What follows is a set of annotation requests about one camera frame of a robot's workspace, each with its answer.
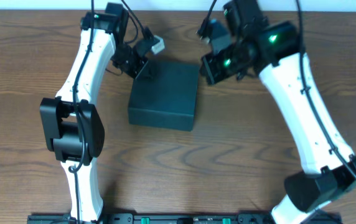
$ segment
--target green light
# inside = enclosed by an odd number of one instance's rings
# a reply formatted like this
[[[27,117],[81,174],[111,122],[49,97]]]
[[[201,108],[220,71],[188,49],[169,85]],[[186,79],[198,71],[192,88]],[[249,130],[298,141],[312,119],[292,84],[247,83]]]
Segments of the green light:
[[[271,43],[273,43],[273,42],[276,41],[277,38],[278,38],[278,35],[272,35],[272,36],[269,37],[269,41],[270,41]]]
[[[224,62],[223,62],[223,66],[225,66],[225,67],[227,67],[227,66],[229,66],[230,65],[230,59],[227,59],[227,60],[225,60]]]

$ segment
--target wood grain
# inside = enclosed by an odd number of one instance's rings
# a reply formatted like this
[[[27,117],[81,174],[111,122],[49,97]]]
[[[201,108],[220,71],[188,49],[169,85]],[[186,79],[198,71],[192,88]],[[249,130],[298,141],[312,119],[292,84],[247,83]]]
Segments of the wood grain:
[[[64,83],[80,41],[84,11],[0,11],[0,223],[31,213],[67,213],[65,174],[46,149],[43,97]],[[223,20],[221,13],[214,16]],[[271,21],[291,12],[267,12]],[[200,63],[210,51],[195,31],[204,12],[138,12],[164,38],[162,58]],[[307,51],[319,90],[356,152],[356,13],[310,12]],[[129,25],[127,39],[134,35]],[[301,170],[296,146],[259,80],[207,86],[202,78],[190,133],[128,124],[132,79],[106,74],[98,111],[106,129],[99,162],[107,211],[226,212],[267,210],[284,196],[283,180]],[[356,223],[356,189],[328,206]]]

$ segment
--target wooden table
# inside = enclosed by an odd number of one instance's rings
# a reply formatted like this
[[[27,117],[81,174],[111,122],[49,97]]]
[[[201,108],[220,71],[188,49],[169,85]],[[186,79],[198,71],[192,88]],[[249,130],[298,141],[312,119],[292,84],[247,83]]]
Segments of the wooden table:
[[[64,83],[84,11],[0,11],[0,223],[31,213],[68,213],[68,184],[45,146],[39,105]],[[294,12],[267,12],[272,22]],[[138,12],[167,49],[160,57],[200,63],[210,51],[195,31],[205,12]],[[221,12],[214,16],[223,21]],[[306,13],[312,71],[338,129],[356,152],[356,13]],[[129,24],[126,39],[134,29]],[[270,210],[283,180],[301,170],[296,145],[259,80],[207,86],[192,132],[128,124],[132,79],[105,74],[98,111],[106,130],[99,187],[106,211],[235,213]],[[356,189],[327,207],[356,223]]]

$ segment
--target black base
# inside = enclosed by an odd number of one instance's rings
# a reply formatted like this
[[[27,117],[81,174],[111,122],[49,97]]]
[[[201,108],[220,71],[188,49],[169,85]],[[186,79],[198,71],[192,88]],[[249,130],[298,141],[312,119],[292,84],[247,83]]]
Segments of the black base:
[[[191,131],[198,80],[197,65],[148,61],[133,83],[128,105],[129,123]]]
[[[75,223],[68,215],[30,215],[27,224]],[[274,224],[269,212],[245,212],[239,215],[103,215],[98,224]],[[307,224],[337,224],[337,214],[317,214]]]

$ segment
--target white background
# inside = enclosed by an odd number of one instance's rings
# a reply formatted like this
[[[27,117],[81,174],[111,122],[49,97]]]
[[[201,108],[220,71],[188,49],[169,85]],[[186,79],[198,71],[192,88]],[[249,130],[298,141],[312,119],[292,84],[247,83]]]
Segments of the white background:
[[[218,0],[215,10],[221,10],[228,0]],[[95,0],[98,10],[107,2],[119,0]],[[212,0],[126,0],[133,10],[208,10]],[[293,11],[295,0],[258,0],[265,11]],[[304,11],[356,12],[356,0],[301,0]],[[89,9],[90,0],[0,0],[0,9]]]

